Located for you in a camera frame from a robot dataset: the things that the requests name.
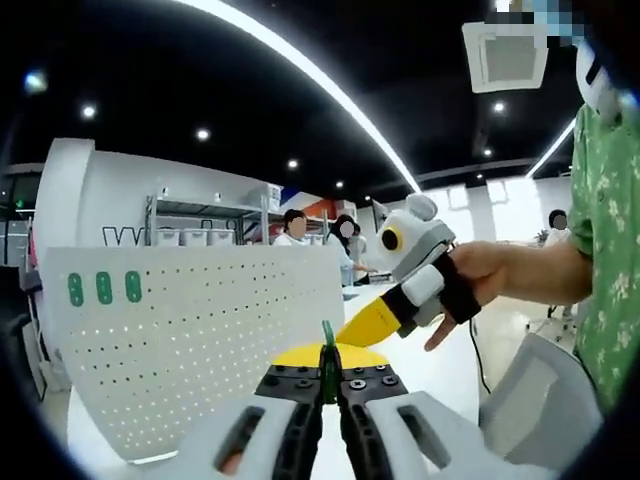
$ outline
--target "green object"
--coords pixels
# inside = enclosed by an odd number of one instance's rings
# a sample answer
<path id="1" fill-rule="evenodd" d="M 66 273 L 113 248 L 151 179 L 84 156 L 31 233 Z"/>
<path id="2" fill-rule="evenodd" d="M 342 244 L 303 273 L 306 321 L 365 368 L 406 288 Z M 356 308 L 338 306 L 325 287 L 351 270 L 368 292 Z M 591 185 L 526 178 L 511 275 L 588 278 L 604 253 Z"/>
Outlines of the green object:
<path id="1" fill-rule="evenodd" d="M 70 273 L 67 277 L 67 288 L 69 289 L 69 301 L 74 307 L 81 307 L 84 304 L 84 293 L 82 292 L 82 278 L 77 273 Z"/>
<path id="2" fill-rule="evenodd" d="M 131 303 L 138 303 L 142 300 L 142 287 L 138 272 L 131 270 L 125 274 L 124 287 L 127 292 L 127 298 Z"/>
<path id="3" fill-rule="evenodd" d="M 328 320 L 322 321 L 322 330 L 324 331 L 324 343 L 325 345 L 329 345 L 334 347 L 336 345 L 336 339 L 333 335 L 333 329 L 331 328 L 331 324 Z"/>
<path id="4" fill-rule="evenodd" d="M 640 346 L 640 124 L 626 113 L 607 126 L 588 106 L 579 110 L 571 170 L 569 241 L 593 262 L 576 350 L 607 413 Z"/>
<path id="5" fill-rule="evenodd" d="M 101 304 L 110 305 L 113 302 L 111 277 L 107 272 L 96 273 L 96 290 L 98 291 L 98 300 Z"/>
<path id="6" fill-rule="evenodd" d="M 333 405 L 337 402 L 338 385 L 340 385 L 340 371 L 336 364 L 338 350 L 333 335 L 331 324 L 327 320 L 322 321 L 324 331 L 324 355 L 320 365 L 320 379 L 322 384 L 322 397 L 325 405 Z"/>

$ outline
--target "office chair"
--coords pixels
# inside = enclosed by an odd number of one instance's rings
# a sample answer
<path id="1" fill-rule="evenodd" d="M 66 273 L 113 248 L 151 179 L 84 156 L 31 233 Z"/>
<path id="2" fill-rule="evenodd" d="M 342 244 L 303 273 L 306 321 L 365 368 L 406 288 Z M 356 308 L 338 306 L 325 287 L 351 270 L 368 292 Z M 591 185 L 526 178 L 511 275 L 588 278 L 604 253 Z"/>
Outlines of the office chair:
<path id="1" fill-rule="evenodd" d="M 563 471 L 602 423 L 578 360 L 538 335 L 525 337 L 507 373 L 480 407 L 487 446 L 514 464 Z"/>

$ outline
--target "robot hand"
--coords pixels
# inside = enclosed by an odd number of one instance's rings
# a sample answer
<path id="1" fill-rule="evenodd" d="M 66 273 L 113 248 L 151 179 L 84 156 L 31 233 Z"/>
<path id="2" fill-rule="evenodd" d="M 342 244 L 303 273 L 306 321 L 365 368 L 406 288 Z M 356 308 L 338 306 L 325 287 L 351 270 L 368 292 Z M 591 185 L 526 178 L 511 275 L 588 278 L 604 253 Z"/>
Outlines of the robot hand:
<path id="1" fill-rule="evenodd" d="M 378 232 L 378 252 L 398 284 L 362 309 L 337 335 L 340 343 L 368 347 L 397 332 L 406 337 L 443 310 L 464 323 L 479 311 L 470 284 L 448 255 L 455 235 L 436 220 L 435 203 L 411 194 Z"/>
<path id="2" fill-rule="evenodd" d="M 329 332 L 324 345 L 281 354 L 253 395 L 196 422 L 178 455 L 143 480 L 225 480 L 229 458 L 238 480 L 308 480 L 323 435 L 323 407 L 335 404 L 357 480 L 557 477 L 498 457 L 477 425 L 425 392 L 409 393 L 385 357 L 332 337 Z M 430 475 L 424 457 L 440 472 Z"/>

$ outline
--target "air vent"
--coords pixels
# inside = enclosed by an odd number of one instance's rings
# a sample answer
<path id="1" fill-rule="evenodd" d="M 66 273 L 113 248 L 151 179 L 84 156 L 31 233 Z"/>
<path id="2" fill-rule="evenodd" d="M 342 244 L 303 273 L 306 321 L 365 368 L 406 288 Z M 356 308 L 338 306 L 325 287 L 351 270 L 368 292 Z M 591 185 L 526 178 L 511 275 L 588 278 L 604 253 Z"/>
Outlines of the air vent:
<path id="1" fill-rule="evenodd" d="M 547 65 L 544 25 L 462 26 L 474 93 L 540 88 Z"/>

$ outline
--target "white pegboard panel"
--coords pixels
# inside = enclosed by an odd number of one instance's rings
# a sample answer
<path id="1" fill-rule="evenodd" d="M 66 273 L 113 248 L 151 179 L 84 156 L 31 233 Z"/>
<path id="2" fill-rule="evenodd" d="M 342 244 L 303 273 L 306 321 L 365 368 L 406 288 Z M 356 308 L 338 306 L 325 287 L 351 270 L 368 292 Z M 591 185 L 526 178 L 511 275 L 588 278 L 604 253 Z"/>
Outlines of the white pegboard panel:
<path id="1" fill-rule="evenodd" d="M 338 331 L 328 248 L 49 249 L 42 277 L 60 351 L 111 447 L 124 460 L 175 451 L 191 422 L 251 394 L 275 355 L 322 341 L 322 320 Z"/>

